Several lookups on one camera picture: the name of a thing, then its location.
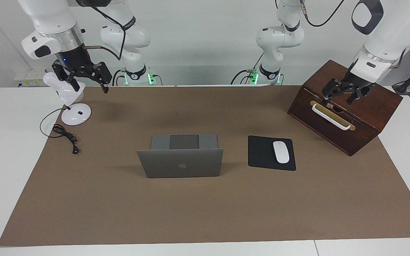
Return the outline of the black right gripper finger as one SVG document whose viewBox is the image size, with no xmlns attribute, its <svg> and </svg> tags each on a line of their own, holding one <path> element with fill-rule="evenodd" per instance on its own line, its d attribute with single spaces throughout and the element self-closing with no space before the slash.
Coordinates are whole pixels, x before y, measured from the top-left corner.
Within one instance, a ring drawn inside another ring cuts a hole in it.
<svg viewBox="0 0 410 256">
<path fill-rule="evenodd" d="M 86 78 L 97 82 L 105 94 L 109 92 L 108 84 L 112 81 L 112 74 L 104 62 L 84 65 Z"/>
<path fill-rule="evenodd" d="M 79 91 L 80 86 L 79 86 L 77 80 L 75 79 L 75 72 L 74 71 L 72 71 L 70 74 L 66 74 L 66 71 L 65 71 L 63 65 L 58 60 L 56 60 L 56 61 L 54 61 L 54 63 L 52 63 L 52 69 L 53 69 L 54 73 L 56 74 L 59 81 L 65 81 L 73 87 L 75 92 Z"/>
</svg>

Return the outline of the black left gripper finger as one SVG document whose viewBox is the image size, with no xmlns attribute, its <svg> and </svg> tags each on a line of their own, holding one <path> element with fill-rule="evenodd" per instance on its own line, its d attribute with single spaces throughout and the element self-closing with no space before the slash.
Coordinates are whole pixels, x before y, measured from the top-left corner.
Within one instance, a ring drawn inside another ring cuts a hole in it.
<svg viewBox="0 0 410 256">
<path fill-rule="evenodd" d="M 371 92 L 373 92 L 375 87 L 376 85 L 352 85 L 351 96 L 347 99 L 347 104 L 353 104 L 356 100 L 368 96 Z"/>
<path fill-rule="evenodd" d="M 334 97 L 340 96 L 348 89 L 347 81 L 339 81 L 337 79 L 331 79 L 326 86 L 321 90 L 323 94 L 322 103 L 326 106 Z"/>
</svg>

